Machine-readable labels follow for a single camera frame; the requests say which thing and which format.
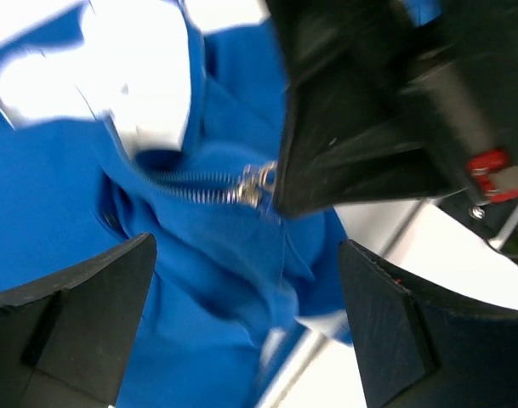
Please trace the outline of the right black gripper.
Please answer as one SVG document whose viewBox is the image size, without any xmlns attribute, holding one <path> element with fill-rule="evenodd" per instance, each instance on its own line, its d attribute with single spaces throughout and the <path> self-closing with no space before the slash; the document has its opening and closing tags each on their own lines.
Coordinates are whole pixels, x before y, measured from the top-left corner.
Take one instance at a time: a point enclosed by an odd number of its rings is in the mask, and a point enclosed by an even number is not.
<svg viewBox="0 0 518 408">
<path fill-rule="evenodd" d="M 276 210 L 438 198 L 518 235 L 518 1 L 270 1 L 288 77 Z"/>
</svg>

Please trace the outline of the blue zip jacket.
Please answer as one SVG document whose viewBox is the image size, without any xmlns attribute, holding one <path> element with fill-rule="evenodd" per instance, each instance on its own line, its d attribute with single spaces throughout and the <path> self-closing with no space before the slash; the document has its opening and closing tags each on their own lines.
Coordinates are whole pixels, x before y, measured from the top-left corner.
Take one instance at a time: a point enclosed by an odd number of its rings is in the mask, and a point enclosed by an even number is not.
<svg viewBox="0 0 518 408">
<path fill-rule="evenodd" d="M 120 407 L 252 407 L 275 330 L 344 306 L 334 210 L 285 220 L 287 79 L 261 1 L 83 1 L 0 48 L 0 292 L 142 233 Z"/>
</svg>

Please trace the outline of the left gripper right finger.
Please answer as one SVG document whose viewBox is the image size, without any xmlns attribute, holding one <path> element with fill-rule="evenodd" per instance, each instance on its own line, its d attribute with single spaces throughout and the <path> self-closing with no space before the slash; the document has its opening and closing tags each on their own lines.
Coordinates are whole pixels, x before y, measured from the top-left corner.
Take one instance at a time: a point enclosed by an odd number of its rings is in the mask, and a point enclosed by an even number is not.
<svg viewBox="0 0 518 408">
<path fill-rule="evenodd" d="M 518 407 L 518 310 L 448 290 L 355 241 L 339 272 L 370 407 Z"/>
</svg>

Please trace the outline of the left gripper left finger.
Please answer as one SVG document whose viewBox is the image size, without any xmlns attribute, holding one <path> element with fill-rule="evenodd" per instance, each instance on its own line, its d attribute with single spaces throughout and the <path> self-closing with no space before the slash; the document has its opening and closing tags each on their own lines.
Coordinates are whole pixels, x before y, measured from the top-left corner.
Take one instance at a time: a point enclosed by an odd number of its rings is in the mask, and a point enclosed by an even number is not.
<svg viewBox="0 0 518 408">
<path fill-rule="evenodd" d="M 0 292 L 0 407 L 114 406 L 156 259 L 141 234 Z"/>
</svg>

